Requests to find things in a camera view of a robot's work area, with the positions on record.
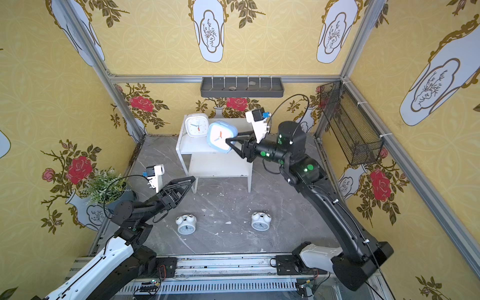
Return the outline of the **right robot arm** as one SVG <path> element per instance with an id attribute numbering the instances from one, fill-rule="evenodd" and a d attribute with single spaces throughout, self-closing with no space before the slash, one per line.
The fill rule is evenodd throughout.
<path id="1" fill-rule="evenodd" d="M 339 247 L 316 246 L 303 242 L 292 255 L 299 270 L 318 269 L 334 274 L 349 290 L 357 291 L 368 282 L 394 250 L 386 241 L 378 241 L 355 217 L 340 196 L 328 189 L 329 179 L 320 163 L 306 154 L 306 133 L 294 121 L 278 127 L 276 141 L 256 139 L 252 131 L 226 139 L 241 158 L 256 158 L 279 165 L 280 175 L 320 214 L 339 243 Z"/>

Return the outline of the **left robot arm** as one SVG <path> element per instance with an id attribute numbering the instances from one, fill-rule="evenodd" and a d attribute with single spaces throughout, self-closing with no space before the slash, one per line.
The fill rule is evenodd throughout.
<path id="1" fill-rule="evenodd" d="M 153 228 L 149 222 L 175 209 L 195 181 L 193 176 L 174 179 L 146 201 L 129 200 L 117 205 L 111 221 L 118 230 L 90 262 L 46 299 L 109 300 L 132 280 L 153 275 L 157 254 L 144 245 Z"/>

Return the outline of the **white square alarm clock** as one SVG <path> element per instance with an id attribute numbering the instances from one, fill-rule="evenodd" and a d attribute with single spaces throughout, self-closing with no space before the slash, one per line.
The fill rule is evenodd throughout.
<path id="1" fill-rule="evenodd" d="M 208 134 L 209 118 L 205 113 L 195 113 L 186 116 L 186 131 L 191 138 L 203 138 Z"/>

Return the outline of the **blue square alarm clock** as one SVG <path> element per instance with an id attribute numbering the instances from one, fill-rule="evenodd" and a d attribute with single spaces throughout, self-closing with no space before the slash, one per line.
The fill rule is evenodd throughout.
<path id="1" fill-rule="evenodd" d="M 211 123 L 207 131 L 207 144 L 220 153 L 229 153 L 231 147 L 226 143 L 228 138 L 235 138 L 238 135 L 238 129 L 224 121 L 215 121 Z"/>

